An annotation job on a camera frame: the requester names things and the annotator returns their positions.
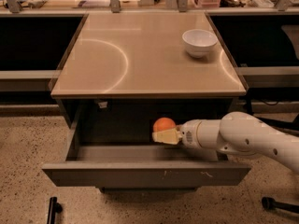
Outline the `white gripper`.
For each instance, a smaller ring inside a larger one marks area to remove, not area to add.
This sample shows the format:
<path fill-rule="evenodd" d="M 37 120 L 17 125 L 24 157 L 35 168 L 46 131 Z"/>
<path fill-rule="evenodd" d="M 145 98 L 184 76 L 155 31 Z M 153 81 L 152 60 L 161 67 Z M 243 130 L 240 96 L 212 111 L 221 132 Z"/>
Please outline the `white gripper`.
<path fill-rule="evenodd" d="M 179 141 L 187 148 L 199 148 L 197 130 L 199 119 L 193 119 L 179 124 L 177 128 L 152 133 L 152 139 L 156 143 L 177 145 Z"/>

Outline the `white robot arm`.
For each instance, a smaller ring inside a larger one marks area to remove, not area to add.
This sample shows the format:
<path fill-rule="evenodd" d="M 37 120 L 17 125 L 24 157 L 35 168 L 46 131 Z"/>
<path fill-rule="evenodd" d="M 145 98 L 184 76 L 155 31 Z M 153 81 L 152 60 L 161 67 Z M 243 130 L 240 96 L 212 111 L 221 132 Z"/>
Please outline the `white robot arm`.
<path fill-rule="evenodd" d="M 242 112 L 228 113 L 222 119 L 193 119 L 180 125 L 160 118 L 153 124 L 152 139 L 230 155 L 264 155 L 299 173 L 299 138 Z"/>

